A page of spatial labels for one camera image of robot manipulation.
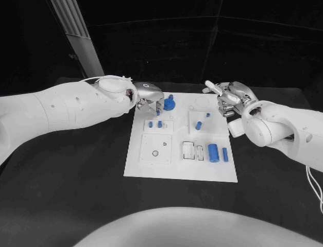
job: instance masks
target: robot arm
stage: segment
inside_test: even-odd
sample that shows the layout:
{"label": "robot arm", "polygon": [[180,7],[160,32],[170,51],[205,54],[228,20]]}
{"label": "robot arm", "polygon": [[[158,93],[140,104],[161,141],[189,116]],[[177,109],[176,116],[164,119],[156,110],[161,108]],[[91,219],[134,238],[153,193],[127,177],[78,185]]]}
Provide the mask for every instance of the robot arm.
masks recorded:
{"label": "robot arm", "polygon": [[258,101],[239,82],[205,84],[203,92],[218,94],[222,115],[232,116],[232,110],[241,115],[228,123],[232,136],[245,134],[256,146],[278,149],[288,158],[323,172],[323,113]]}
{"label": "robot arm", "polygon": [[36,93],[0,97],[0,165],[14,149],[39,135],[88,127],[127,113],[135,104],[153,113],[147,103],[163,101],[154,85],[147,83],[145,92],[130,78],[96,78],[93,84],[82,80]]}

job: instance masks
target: black tabletop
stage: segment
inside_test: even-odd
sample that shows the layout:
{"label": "black tabletop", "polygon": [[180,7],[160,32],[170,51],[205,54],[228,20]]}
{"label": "black tabletop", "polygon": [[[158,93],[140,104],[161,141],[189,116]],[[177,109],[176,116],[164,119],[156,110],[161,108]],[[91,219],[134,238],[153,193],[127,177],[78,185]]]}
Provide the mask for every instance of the black tabletop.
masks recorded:
{"label": "black tabletop", "polygon": [[[179,93],[203,88],[154,85]],[[310,109],[298,89],[251,89],[259,100]],[[16,149],[0,176],[0,246],[72,246],[119,217],[176,206],[246,215],[323,243],[306,166],[245,135],[229,136],[238,183],[124,177],[132,117],[130,110],[88,128],[37,136]],[[323,173],[313,176],[323,189]]]}

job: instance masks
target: white board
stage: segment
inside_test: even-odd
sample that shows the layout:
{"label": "white board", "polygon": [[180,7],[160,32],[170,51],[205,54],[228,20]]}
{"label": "white board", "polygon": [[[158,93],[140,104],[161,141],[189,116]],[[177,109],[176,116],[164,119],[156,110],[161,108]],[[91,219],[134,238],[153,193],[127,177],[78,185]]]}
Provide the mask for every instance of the white board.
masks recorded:
{"label": "white board", "polygon": [[[135,110],[124,176],[236,183],[226,119],[218,112],[216,95],[164,93],[164,98],[168,94],[176,102],[171,111],[153,116]],[[203,122],[200,130],[194,129],[197,121]],[[183,142],[193,142],[194,157],[196,147],[202,146],[202,161],[183,159]],[[218,146],[216,163],[209,162],[209,144]],[[222,159],[222,148],[228,150],[228,162]]]}

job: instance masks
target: table surface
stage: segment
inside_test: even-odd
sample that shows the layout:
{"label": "table surface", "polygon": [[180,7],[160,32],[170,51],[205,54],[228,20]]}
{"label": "table surface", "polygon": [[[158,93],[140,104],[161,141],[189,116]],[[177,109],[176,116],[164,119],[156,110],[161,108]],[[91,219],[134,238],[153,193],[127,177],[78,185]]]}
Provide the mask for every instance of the table surface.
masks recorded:
{"label": "table surface", "polygon": [[[164,92],[203,88],[153,84]],[[251,89],[259,100],[310,109],[298,89]],[[73,246],[119,217],[177,206],[249,216],[323,243],[306,167],[245,135],[229,136],[238,183],[124,177],[132,117],[134,110],[83,129],[37,136],[16,149],[0,176],[0,246]],[[323,189],[323,173],[313,176]]]}

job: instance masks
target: blue object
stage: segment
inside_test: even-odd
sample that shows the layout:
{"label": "blue object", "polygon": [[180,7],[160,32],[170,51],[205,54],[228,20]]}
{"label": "blue object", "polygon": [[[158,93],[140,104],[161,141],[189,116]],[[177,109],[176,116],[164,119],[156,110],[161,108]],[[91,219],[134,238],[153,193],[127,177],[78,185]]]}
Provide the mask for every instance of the blue object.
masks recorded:
{"label": "blue object", "polygon": [[200,130],[202,122],[196,122],[196,130]]}
{"label": "blue object", "polygon": [[222,148],[222,160],[228,162],[226,148]]}
{"label": "blue object", "polygon": [[218,155],[218,147],[216,144],[207,145],[207,154],[209,154],[209,161],[212,163],[219,161],[219,155]]}
{"label": "blue object", "polygon": [[168,95],[168,98],[163,100],[163,110],[170,111],[174,108],[173,95]]}

